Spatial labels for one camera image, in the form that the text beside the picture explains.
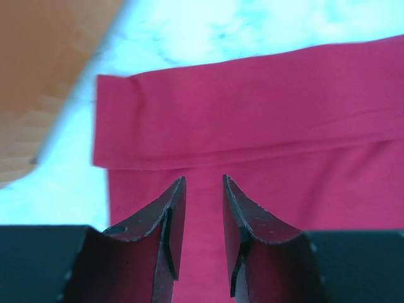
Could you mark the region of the orange plastic basket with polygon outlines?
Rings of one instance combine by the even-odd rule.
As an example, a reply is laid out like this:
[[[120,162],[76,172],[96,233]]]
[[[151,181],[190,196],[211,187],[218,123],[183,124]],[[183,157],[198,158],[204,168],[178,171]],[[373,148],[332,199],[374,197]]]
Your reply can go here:
[[[1,185],[27,175],[121,1],[1,2]]]

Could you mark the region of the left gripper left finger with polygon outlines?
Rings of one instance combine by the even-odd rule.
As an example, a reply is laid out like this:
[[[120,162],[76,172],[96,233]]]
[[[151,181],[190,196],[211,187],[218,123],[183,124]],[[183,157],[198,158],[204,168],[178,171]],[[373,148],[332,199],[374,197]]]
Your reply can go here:
[[[172,302],[179,279],[186,179],[103,232],[87,230],[63,302]]]

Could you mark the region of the red t shirt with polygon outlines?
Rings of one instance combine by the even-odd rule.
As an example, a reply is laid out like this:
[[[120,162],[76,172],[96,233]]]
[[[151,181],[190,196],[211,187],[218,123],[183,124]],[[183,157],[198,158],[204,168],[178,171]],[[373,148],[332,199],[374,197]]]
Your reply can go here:
[[[187,183],[175,302],[230,302],[227,174],[300,229],[403,227],[403,37],[97,77],[110,221]]]

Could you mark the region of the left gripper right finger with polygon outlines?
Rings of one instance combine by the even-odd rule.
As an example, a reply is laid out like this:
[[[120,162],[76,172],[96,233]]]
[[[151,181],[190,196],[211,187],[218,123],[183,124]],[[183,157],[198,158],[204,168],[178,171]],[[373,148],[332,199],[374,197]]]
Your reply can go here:
[[[324,302],[304,233],[252,201],[224,175],[223,227],[230,296],[236,302]]]

